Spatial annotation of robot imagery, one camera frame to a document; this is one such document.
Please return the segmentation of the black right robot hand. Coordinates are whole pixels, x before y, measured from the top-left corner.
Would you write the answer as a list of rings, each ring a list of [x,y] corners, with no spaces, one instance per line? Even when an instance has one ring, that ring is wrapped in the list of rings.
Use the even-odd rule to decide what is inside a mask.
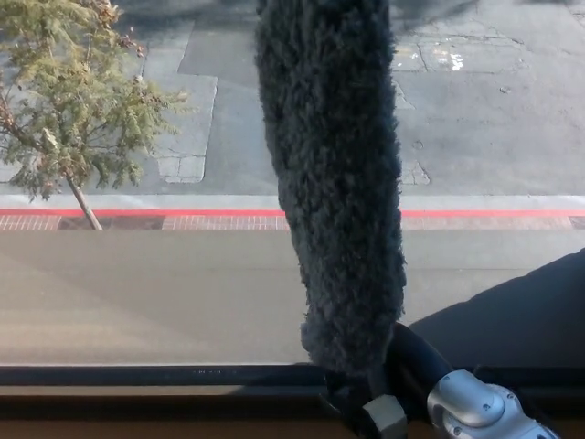
[[[399,400],[382,393],[374,397],[366,380],[326,371],[324,409],[359,438],[407,438],[408,419]]]

